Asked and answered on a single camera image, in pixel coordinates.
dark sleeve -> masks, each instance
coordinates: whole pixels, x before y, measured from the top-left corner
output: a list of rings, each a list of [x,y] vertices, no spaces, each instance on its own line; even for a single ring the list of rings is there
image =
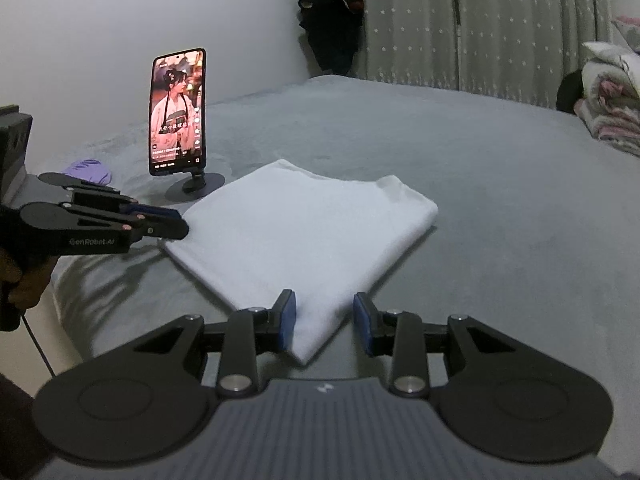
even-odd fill
[[[50,452],[31,418],[33,398],[0,374],[0,478],[21,479]]]

folded blanket stack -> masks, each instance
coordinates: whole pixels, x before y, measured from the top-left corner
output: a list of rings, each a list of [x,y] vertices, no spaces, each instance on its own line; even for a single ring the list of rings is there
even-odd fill
[[[585,98],[575,105],[593,138],[640,156],[640,44],[634,20],[614,20],[629,47],[587,42],[594,55],[582,70]]]

phone screen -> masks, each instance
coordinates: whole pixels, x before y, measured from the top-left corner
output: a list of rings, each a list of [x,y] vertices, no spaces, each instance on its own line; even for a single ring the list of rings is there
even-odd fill
[[[206,53],[197,48],[154,60],[149,97],[149,171],[178,173],[206,164]]]

white cloth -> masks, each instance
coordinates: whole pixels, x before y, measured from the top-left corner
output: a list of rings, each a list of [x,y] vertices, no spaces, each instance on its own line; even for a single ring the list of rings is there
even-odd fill
[[[168,253],[236,310],[296,293],[291,354],[307,364],[367,291],[425,234],[437,206],[395,176],[318,176],[278,160],[204,197]]]

phone stand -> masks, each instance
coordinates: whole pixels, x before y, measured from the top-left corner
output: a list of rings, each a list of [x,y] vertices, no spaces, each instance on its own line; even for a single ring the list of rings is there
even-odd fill
[[[193,170],[190,177],[176,182],[167,189],[164,197],[169,202],[193,202],[221,188],[224,183],[225,177],[219,173]]]

